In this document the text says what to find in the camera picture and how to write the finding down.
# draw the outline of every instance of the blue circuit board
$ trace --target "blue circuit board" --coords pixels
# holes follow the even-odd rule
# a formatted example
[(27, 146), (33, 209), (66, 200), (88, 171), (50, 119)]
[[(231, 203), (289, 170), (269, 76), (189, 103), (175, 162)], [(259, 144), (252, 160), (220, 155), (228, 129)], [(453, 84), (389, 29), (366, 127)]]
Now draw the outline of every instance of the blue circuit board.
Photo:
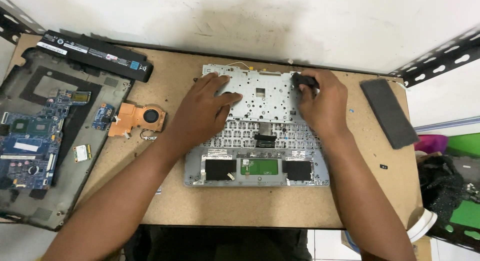
[(103, 103), (95, 115), (92, 128), (105, 130), (105, 127), (111, 123), (113, 114), (113, 106)]
[(72, 105), (85, 105), (91, 92), (53, 90), (36, 115), (5, 112), (0, 124), (0, 177), (12, 188), (49, 189), (62, 126)]

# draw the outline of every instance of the white wire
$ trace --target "white wire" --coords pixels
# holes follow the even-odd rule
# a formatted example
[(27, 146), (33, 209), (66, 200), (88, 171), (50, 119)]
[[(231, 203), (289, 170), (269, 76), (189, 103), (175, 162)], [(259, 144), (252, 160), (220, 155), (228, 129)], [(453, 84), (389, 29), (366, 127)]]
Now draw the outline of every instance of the white wire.
[(233, 65), (233, 64), (237, 64), (237, 63), (241, 63), (241, 64), (245, 65), (247, 68), (249, 68), (249, 69), (250, 69), (250, 67), (249, 67), (248, 65), (244, 64), (244, 63), (243, 63), (243, 62), (241, 62), (241, 61), (237, 61), (237, 62), (234, 62), (234, 63), (227, 64), (227, 66), (229, 66), (229, 65)]

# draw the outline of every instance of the hand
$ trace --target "hand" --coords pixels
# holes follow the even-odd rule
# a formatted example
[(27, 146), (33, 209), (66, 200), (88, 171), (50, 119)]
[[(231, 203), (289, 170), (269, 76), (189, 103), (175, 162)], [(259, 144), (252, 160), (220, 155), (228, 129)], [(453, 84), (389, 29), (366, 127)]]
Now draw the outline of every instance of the hand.
[(183, 98), (175, 117), (164, 131), (164, 135), (175, 139), (175, 147), (180, 153), (187, 153), (223, 129), (231, 105), (243, 98), (236, 92), (213, 96), (229, 80), (230, 76), (209, 73), (198, 79)]
[(301, 74), (315, 78), (320, 85), (317, 96), (314, 96), (309, 86), (299, 86), (303, 94), (300, 112), (307, 124), (322, 141), (348, 132), (346, 86), (329, 70), (307, 69)]

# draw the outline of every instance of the wooden workbench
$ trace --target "wooden workbench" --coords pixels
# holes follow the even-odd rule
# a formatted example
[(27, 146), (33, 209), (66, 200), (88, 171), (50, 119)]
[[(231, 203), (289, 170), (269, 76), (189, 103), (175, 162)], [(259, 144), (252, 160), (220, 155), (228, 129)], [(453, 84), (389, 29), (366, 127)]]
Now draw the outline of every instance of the wooden workbench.
[[(23, 59), (20, 56), (23, 50), (34, 46), (38, 39), (39, 36), (24, 34), (19, 40), (10, 66), (21, 64)], [(180, 102), (193, 85), (193, 78), (201, 76), (204, 64), (226, 65), (237, 61), (142, 48), (132, 49), (147, 55), (154, 69), (147, 83), (134, 84), (128, 100), (138, 105), (160, 105), (169, 118), (175, 116)], [(303, 69), (249, 61), (245, 63), (254, 69), (265, 68), (267, 71), (289, 72)], [(404, 226), (411, 227), (423, 210), (413, 146), (393, 150), (382, 132), (358, 84), (362, 80), (376, 78), (375, 75), (339, 71), (334, 71), (334, 74), (348, 87), (347, 109), (354, 112), (347, 112), (347, 123), (365, 161)], [(391, 87), (408, 117), (405, 91), (392, 82)], [(132, 136), (129, 141), (123, 137), (108, 138), (79, 202), (85, 201), (151, 143), (140, 139), (138, 129), (132, 131)], [(381, 169), (380, 164), (387, 165), (388, 169)], [(183, 182), (183, 173), (184, 159), (181, 159), (164, 181), (162, 193), (153, 198), (143, 218), (144, 224), (343, 227), (330, 187), (187, 187)]]

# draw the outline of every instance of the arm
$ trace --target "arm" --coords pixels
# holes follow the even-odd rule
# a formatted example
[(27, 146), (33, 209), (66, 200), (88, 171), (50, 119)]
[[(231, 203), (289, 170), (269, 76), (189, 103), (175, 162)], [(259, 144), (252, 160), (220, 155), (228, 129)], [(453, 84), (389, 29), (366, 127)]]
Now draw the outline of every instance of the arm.
[(165, 131), (75, 211), (42, 260), (94, 261), (120, 248), (177, 160), (223, 129), (230, 105), (242, 98), (238, 93), (213, 97), (229, 80), (216, 72), (199, 79)]
[(301, 85), (300, 111), (323, 143), (338, 214), (364, 260), (372, 258), (369, 253), (389, 261), (416, 260), (402, 222), (346, 125), (346, 86), (327, 70), (302, 74), (315, 77), (320, 85), (317, 96)]

